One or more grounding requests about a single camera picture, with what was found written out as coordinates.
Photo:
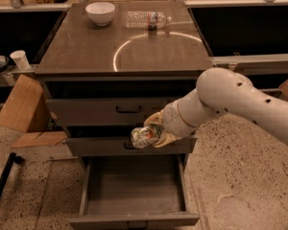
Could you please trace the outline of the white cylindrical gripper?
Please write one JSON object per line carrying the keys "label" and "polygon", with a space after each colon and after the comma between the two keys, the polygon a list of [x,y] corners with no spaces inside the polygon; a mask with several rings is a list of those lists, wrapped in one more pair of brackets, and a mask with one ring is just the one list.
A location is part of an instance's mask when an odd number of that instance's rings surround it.
{"label": "white cylindrical gripper", "polygon": [[153,147],[157,149],[189,136],[196,129],[181,117],[178,101],[168,103],[162,111],[152,114],[144,122],[145,127],[161,124],[167,132],[162,132],[159,139],[153,144]]}

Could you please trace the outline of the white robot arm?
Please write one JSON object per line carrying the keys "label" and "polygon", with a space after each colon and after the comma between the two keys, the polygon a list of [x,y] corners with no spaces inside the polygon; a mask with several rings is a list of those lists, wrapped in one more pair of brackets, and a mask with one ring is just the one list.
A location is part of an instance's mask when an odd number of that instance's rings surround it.
{"label": "white robot arm", "polygon": [[181,139],[227,113],[249,120],[288,146],[288,102],[261,92],[247,77],[224,68],[201,73],[194,90],[168,103],[144,125],[161,124],[166,133]]}

